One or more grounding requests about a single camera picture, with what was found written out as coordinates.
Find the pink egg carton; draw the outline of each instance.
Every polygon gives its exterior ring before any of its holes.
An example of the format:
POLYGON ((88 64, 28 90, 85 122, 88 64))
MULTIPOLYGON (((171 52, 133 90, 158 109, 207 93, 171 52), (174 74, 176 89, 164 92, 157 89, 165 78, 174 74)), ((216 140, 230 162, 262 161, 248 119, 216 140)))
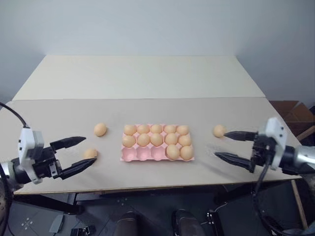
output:
MULTIPOLYGON (((142 147, 140 145, 136 144, 133 145, 132 147, 125 147, 122 145, 122 157, 120 158, 121 161, 146 161, 146 160, 154 160, 154 161, 161 161, 161 160, 170 160, 169 158, 167 158, 166 156, 166 148, 168 146, 168 144, 165 143, 165 137, 167 135, 167 133, 164 131, 164 127, 166 126, 165 124, 160 124, 162 126, 162 133, 160 133, 163 137, 163 143, 162 145, 156 147, 153 144, 151 144, 151 142, 146 145, 145 147, 142 147)), ((150 131, 148 133, 148 135, 151 137, 152 136, 152 132, 150 131)), ((175 132, 177 138, 179 138, 180 134, 175 132)), ((135 133, 133 136, 135 137, 136 141, 138 140, 139 137, 139 133, 135 133)), ((179 143, 176 144, 176 147, 178 149, 180 149, 182 147, 182 145, 180 145, 179 143)), ((178 159, 176 159, 175 161, 186 161, 183 160, 181 157, 179 157, 178 159)))

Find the dark floor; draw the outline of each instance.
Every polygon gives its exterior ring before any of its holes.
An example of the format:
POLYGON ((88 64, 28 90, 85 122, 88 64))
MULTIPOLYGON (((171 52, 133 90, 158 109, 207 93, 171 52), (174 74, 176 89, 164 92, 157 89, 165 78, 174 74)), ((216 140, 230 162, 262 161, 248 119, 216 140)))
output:
MULTIPOLYGON (((233 185, 226 186, 231 190, 233 185)), ((112 236, 116 222, 125 212, 133 210, 140 216, 141 235, 171 236, 171 213, 179 208, 189 210, 202 223, 208 209, 215 209, 214 193, 177 193, 126 197, 100 197, 83 203, 86 211, 79 216, 65 215, 62 231, 56 236, 69 236, 72 228, 95 225, 96 236, 112 236)), ((51 195, 68 201, 68 194, 51 195)), ((290 182, 261 192, 262 210, 274 217, 284 228, 300 228, 297 206, 290 182)), ((256 216, 250 196, 228 203, 218 210, 226 236, 267 236, 267 231, 256 216)), ((16 236, 51 236, 49 232, 60 213, 32 206, 13 204, 9 224, 16 236)), ((202 227, 213 235, 208 224, 202 227)))

